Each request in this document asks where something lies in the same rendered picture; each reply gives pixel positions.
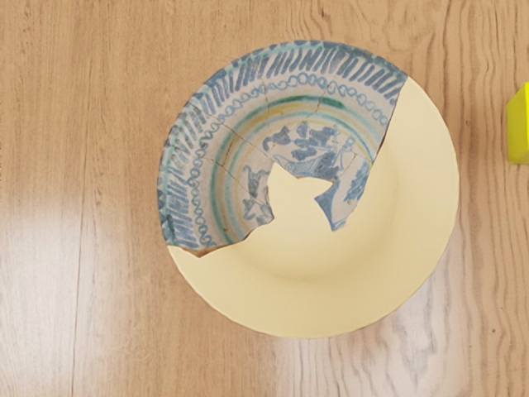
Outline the cream plate with blue pattern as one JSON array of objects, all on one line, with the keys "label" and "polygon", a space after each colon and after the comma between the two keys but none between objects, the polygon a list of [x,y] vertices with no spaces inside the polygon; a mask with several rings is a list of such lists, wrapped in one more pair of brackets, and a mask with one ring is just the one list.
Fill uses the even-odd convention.
[{"label": "cream plate with blue pattern", "polygon": [[210,77],[164,144],[160,226],[192,288],[279,337],[374,323],[432,273],[459,170],[423,88],[330,41],[254,50]]}]

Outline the yellow block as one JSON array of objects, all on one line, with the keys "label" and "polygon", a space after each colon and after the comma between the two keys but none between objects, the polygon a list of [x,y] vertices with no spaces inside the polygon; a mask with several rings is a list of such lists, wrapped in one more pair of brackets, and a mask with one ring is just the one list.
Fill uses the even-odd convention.
[{"label": "yellow block", "polygon": [[508,161],[529,165],[529,81],[509,99],[506,116]]}]

